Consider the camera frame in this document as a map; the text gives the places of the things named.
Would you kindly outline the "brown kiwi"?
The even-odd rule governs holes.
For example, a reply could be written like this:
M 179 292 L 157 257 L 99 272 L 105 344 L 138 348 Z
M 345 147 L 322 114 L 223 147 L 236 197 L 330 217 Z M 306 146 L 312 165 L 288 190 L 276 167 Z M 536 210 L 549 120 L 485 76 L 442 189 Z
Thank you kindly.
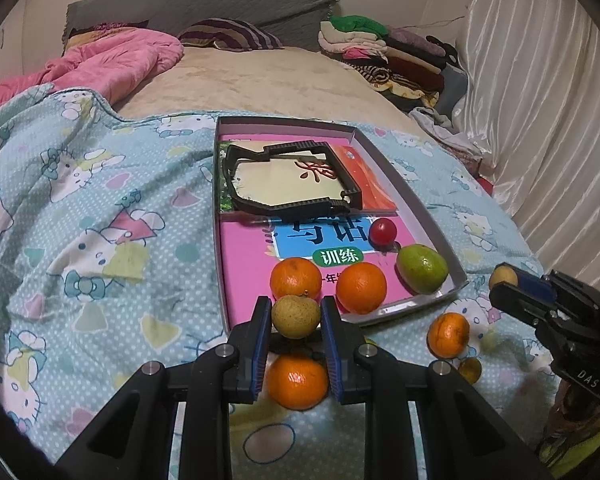
M 471 385 L 475 385 L 482 375 L 482 365 L 473 356 L 460 362 L 457 370 Z
M 309 297 L 283 296 L 272 307 L 272 323 L 288 339 L 306 338 L 320 322 L 321 310 Z
M 489 289 L 492 290 L 497 284 L 507 283 L 509 285 L 518 285 L 518 276 L 515 270 L 508 264 L 499 264 L 496 266 L 490 276 Z

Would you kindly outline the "small tangerine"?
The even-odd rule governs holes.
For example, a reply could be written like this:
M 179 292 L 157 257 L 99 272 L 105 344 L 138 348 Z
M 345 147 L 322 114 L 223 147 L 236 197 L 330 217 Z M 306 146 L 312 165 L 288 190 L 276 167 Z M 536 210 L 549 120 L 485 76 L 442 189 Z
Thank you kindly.
M 275 299 L 292 295 L 317 300 L 321 295 L 322 283 L 318 267 L 300 257 L 279 261 L 270 275 L 270 289 Z
M 350 313 L 370 314 L 377 310 L 387 295 L 385 274 L 369 262 L 358 262 L 347 266 L 336 283 L 338 304 Z
M 429 326 L 427 344 L 439 359 L 457 358 L 468 345 L 470 326 L 463 315 L 446 312 Z

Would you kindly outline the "large green apple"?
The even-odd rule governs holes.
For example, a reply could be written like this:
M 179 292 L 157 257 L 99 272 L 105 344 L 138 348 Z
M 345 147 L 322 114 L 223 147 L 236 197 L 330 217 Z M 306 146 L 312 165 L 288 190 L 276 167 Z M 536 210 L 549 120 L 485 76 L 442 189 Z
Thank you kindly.
M 422 244 L 401 247 L 396 257 L 396 268 L 404 283 L 419 295 L 433 294 L 449 275 L 445 258 Z

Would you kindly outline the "large orange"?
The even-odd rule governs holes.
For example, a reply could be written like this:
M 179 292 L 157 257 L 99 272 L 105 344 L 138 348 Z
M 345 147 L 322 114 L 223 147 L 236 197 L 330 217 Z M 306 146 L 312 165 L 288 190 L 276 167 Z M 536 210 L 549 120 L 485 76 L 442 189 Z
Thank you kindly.
M 283 408 L 306 411 L 320 404 L 328 391 L 324 366 L 306 356 L 279 356 L 266 372 L 268 396 Z

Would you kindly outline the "red tomato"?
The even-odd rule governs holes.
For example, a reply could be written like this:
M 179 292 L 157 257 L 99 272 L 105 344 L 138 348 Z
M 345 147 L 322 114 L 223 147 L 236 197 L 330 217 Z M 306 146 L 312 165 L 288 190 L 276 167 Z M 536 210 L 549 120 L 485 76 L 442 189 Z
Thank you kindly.
M 371 225 L 368 231 L 370 242 L 377 247 L 388 247 L 394 243 L 398 229 L 394 222 L 388 218 L 378 218 Z

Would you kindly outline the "red cloth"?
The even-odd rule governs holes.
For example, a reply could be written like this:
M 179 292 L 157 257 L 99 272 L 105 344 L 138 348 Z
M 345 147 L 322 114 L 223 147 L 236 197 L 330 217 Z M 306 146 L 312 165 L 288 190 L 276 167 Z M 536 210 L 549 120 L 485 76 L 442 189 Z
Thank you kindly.
M 493 195 L 493 184 L 489 181 L 486 180 L 486 178 L 479 176 L 476 179 L 478 185 L 480 185 L 483 188 L 483 191 L 486 192 L 486 194 L 488 194 L 489 196 Z

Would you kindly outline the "orange red booklet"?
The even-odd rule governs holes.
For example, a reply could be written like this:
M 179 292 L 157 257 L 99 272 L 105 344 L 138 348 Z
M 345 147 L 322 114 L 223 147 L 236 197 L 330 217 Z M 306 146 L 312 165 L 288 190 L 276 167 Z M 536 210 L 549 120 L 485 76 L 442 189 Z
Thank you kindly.
M 350 145 L 332 144 L 330 146 L 347 172 L 355 180 L 362 194 L 362 211 L 396 212 L 396 203 L 380 185 L 372 168 L 361 154 Z

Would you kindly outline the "pink workbook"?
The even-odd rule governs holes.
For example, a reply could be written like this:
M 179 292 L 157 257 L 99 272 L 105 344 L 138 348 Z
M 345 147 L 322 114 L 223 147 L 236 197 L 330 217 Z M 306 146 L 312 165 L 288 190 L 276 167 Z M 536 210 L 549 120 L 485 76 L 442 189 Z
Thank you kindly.
M 281 222 L 258 219 L 240 212 L 224 212 L 220 199 L 216 206 L 214 242 L 218 278 L 221 284 L 223 320 L 228 328 L 250 320 L 254 302 L 271 293 L 270 275 L 279 261 L 301 257 L 321 271 L 323 295 L 332 296 L 340 273 L 350 264 L 366 261 L 376 264 L 387 280 L 387 295 L 370 314 L 344 312 L 344 319 L 356 324 L 374 324 L 395 318 L 417 308 L 422 296 L 404 283 L 396 268 L 394 252 L 380 252 L 368 239 L 370 225 L 380 217 L 394 222 L 396 240 L 401 245 L 428 244 L 430 239 L 416 219 L 417 198 L 408 197 L 404 180 L 392 182 L 396 170 L 380 151 L 359 131 L 329 136 L 326 143 L 350 145 L 372 168 L 380 185 L 396 203 L 396 212 L 363 211 L 349 217 L 326 218 L 314 222 Z

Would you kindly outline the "beige bed sheet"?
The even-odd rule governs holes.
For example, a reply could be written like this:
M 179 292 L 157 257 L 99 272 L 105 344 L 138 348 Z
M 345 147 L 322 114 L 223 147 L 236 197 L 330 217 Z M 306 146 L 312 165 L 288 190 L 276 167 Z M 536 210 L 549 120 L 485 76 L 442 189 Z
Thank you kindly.
M 240 110 L 362 122 L 427 136 L 356 70 L 300 48 L 235 53 L 187 47 L 180 62 L 144 82 L 114 109 L 125 118 Z

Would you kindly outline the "grey headboard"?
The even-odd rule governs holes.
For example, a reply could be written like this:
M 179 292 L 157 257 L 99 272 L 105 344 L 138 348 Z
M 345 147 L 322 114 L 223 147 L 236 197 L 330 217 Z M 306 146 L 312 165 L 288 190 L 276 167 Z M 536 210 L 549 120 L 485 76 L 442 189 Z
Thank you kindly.
M 75 30 L 144 23 L 178 36 L 206 18 L 237 18 L 276 36 L 285 47 L 317 51 L 321 22 L 339 0 L 79 0 L 70 3 L 62 41 Z

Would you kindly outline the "pink quilt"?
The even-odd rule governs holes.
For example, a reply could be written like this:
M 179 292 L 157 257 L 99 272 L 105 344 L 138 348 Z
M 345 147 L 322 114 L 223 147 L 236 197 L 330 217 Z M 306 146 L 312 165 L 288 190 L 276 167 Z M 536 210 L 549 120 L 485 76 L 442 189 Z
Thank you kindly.
M 122 27 L 69 48 L 37 72 L 1 81 L 0 106 L 40 84 L 51 84 L 55 91 L 91 89 L 114 104 L 129 96 L 143 81 L 170 70 L 183 55 L 181 41 L 165 32 Z

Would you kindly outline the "white wardrobe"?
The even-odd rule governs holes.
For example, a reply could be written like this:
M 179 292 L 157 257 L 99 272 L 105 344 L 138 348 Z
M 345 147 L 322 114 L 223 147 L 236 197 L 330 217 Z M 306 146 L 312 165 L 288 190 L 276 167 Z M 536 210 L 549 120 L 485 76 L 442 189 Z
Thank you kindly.
M 17 3 L 0 26 L 0 81 L 23 74 L 24 4 Z

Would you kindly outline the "floral pillow under quilt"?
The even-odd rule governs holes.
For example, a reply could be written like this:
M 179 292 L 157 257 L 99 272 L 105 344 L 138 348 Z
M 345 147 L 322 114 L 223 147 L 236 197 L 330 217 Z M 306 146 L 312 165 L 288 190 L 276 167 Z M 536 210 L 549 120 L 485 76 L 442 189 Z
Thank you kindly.
M 100 38 L 121 34 L 128 29 L 146 28 L 147 25 L 148 21 L 142 21 L 135 23 L 102 23 L 82 29 L 73 28 L 65 41 L 64 51 L 68 51 L 74 47 L 83 46 L 84 44 L 89 44 Z

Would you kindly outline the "striped purple pillow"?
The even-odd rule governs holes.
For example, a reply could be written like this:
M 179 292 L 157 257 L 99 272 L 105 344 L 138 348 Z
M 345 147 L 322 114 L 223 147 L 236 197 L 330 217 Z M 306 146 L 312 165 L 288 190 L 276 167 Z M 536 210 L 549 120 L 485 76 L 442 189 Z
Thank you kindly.
M 215 48 L 226 52 L 283 49 L 273 34 L 241 20 L 207 18 L 184 29 L 178 40 L 185 47 Z

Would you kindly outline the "black plastic frame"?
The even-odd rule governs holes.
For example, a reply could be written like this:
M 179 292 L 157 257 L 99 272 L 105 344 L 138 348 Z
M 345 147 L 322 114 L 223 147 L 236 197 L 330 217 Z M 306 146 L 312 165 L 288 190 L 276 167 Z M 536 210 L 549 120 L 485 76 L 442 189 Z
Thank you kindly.
M 219 148 L 221 210 L 284 221 L 362 210 L 362 194 L 330 144 L 227 141 Z

